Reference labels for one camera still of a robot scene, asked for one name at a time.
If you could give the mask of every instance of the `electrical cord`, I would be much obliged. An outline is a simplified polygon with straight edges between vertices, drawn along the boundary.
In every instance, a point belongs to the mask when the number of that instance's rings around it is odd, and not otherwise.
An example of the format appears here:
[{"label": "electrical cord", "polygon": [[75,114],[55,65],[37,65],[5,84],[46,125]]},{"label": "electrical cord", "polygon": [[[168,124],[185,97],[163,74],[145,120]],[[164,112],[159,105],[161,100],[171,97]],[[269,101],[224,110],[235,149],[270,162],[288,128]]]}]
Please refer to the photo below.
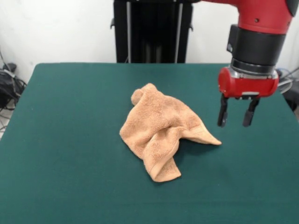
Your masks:
[{"label": "electrical cord", "polygon": [[[0,112],[2,110],[13,111],[27,84],[14,74],[17,66],[14,63],[6,63],[1,50],[0,59],[4,64],[3,68],[0,69]],[[13,103],[14,107],[8,107],[10,103]],[[9,120],[10,118],[0,114],[0,123],[2,125],[0,132],[3,133],[7,125],[4,125],[5,122],[2,122],[1,119]]]},{"label": "electrical cord", "polygon": [[0,132],[4,132],[4,129],[6,129],[6,128],[7,128],[7,125],[0,128]]},{"label": "electrical cord", "polygon": [[296,71],[299,70],[299,67],[296,68],[296,69],[294,69],[294,70],[291,71],[291,72],[290,72],[289,70],[287,70],[287,69],[283,69],[283,68],[279,68],[278,70],[281,71],[281,72],[283,72],[283,71],[286,71],[286,72],[287,72],[286,75],[285,75],[285,74],[282,74],[282,76],[280,77],[280,80],[283,80],[283,79],[286,79],[286,80],[284,80],[284,81],[282,81],[282,82],[280,82],[280,83],[278,84],[278,87],[282,87],[282,86],[288,84],[287,87],[285,87],[284,89],[281,89],[281,90],[280,90],[281,94],[284,94],[285,92],[289,91],[289,90],[292,88],[292,86],[293,86],[293,82],[298,82],[298,81],[299,81],[298,78],[295,79],[295,78],[292,76]]},{"label": "electrical cord", "polygon": [[5,60],[4,60],[3,55],[2,55],[2,52],[1,52],[1,47],[0,47],[0,58],[1,58],[2,62],[3,62],[3,64],[6,66],[6,68],[8,68],[9,71],[12,71],[12,70],[10,69],[10,66],[9,66],[8,64],[5,63]]}]

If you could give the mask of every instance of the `black cable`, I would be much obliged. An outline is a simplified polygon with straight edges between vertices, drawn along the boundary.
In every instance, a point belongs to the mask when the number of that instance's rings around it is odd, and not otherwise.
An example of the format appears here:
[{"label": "black cable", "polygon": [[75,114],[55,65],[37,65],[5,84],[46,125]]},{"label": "black cable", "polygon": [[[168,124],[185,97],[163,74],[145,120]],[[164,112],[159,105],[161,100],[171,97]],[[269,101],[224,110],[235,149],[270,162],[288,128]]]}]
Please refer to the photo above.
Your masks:
[{"label": "black cable", "polygon": [[8,68],[9,71],[11,71],[10,66],[8,64],[6,64],[5,61],[4,61],[1,49],[0,49],[0,57],[1,57],[1,60],[2,60],[3,64]]},{"label": "black cable", "polygon": [[0,128],[0,132],[1,132],[1,130],[5,129],[5,128],[7,128],[7,125]]},{"label": "black cable", "polygon": [[3,116],[2,114],[0,114],[0,117],[5,118],[5,119],[10,119],[9,117]]},{"label": "black cable", "polygon": [[[27,84],[14,73],[0,69],[0,108],[14,110],[21,94]],[[8,103],[13,101],[14,107],[8,108]]]},{"label": "black cable", "polygon": [[293,71],[289,72],[289,74],[287,74],[285,77],[291,76],[293,75],[296,71],[299,70],[299,67],[295,68]]}]

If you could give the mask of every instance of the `towel hem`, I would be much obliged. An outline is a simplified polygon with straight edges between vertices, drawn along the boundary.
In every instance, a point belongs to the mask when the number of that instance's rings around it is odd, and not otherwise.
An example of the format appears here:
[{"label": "towel hem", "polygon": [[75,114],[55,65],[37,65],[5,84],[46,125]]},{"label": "towel hem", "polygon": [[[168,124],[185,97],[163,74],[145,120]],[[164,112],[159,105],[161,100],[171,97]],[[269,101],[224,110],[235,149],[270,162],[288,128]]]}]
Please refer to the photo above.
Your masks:
[{"label": "towel hem", "polygon": [[[153,180],[156,179],[156,177],[158,176],[158,174],[161,171],[162,167],[167,163],[167,161],[174,156],[174,154],[178,150],[178,145],[179,145],[179,141],[177,141],[176,144],[173,146],[173,148],[170,150],[170,152],[162,160],[160,160],[158,163],[156,163],[153,166],[153,168],[149,171],[149,175],[152,177]],[[178,168],[177,168],[177,171],[178,171],[177,174],[176,173],[169,174],[165,177],[165,179],[173,180],[173,179],[181,176],[181,173],[180,173]]]}]

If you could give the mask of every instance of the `towel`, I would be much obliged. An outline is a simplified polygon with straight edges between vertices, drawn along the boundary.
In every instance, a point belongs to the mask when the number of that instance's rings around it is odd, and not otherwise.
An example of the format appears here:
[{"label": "towel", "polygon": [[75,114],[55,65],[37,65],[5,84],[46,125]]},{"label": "towel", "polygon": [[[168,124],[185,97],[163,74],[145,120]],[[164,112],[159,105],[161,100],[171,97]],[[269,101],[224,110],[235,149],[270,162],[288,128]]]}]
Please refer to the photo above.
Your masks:
[{"label": "towel", "polygon": [[134,107],[120,130],[120,136],[143,160],[146,171],[155,182],[181,176],[173,159],[179,139],[221,144],[187,105],[164,95],[153,84],[135,90],[131,101]]}]

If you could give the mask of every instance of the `metal rod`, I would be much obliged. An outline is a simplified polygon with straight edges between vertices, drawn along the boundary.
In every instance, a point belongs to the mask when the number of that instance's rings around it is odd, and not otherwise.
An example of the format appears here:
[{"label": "metal rod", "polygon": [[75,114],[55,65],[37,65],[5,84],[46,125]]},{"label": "metal rod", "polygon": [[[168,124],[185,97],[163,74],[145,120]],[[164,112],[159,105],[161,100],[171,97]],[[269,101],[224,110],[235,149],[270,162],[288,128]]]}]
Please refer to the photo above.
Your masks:
[{"label": "metal rod", "polygon": [[178,48],[179,48],[179,39],[181,35],[182,15],[183,15],[183,4],[180,3],[178,7],[177,42],[176,42],[176,54],[174,58],[174,63],[178,63]]},{"label": "metal rod", "polygon": [[131,2],[127,2],[127,31],[128,31],[128,63],[132,62],[131,54]]}]

